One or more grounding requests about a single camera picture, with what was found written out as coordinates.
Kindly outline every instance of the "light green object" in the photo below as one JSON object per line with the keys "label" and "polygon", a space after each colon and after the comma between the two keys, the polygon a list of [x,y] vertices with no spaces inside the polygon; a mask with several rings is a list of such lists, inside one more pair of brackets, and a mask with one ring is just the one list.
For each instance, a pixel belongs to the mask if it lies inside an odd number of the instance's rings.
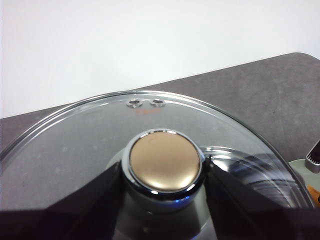
{"label": "light green object", "polygon": [[305,167],[305,159],[297,159],[289,162],[290,166],[297,171],[303,178],[305,185],[311,185],[320,191],[320,172],[313,173]]}

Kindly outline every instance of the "glass lid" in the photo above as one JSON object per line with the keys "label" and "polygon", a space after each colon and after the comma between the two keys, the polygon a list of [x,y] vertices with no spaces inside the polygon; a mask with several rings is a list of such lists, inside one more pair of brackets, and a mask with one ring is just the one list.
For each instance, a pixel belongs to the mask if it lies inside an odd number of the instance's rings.
{"label": "glass lid", "polygon": [[53,205],[104,172],[131,139],[152,129],[182,133],[223,171],[283,207],[310,206],[288,164],[239,121],[191,97],[125,91],[71,104],[5,149],[0,209]]}

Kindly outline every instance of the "clear glass lid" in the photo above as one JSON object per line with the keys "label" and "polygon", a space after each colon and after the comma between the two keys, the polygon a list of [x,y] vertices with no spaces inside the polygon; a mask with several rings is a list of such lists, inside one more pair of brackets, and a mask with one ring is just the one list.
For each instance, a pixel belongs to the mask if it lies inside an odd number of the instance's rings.
{"label": "clear glass lid", "polygon": [[71,104],[1,154],[1,210],[43,209],[101,174],[137,134],[172,129],[222,170],[287,208],[309,206],[290,167],[257,134],[216,107],[167,92],[126,91]]}

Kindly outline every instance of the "gray countertop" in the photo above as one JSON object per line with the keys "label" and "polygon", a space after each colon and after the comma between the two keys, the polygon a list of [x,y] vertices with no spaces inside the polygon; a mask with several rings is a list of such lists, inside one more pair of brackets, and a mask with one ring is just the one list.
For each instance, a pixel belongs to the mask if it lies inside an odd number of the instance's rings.
{"label": "gray countertop", "polygon": [[[320,60],[290,53],[140,88],[188,95],[217,106],[269,141],[286,161],[320,138]],[[1,150],[57,106],[0,120]]]}

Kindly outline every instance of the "gold knob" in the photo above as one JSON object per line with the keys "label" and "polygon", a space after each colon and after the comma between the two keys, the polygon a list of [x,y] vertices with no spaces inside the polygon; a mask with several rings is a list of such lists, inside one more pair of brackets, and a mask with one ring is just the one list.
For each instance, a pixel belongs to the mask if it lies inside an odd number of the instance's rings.
{"label": "gold knob", "polygon": [[135,177],[159,192],[185,189],[201,169],[195,146],[170,131],[156,131],[141,137],[133,145],[129,161]]}

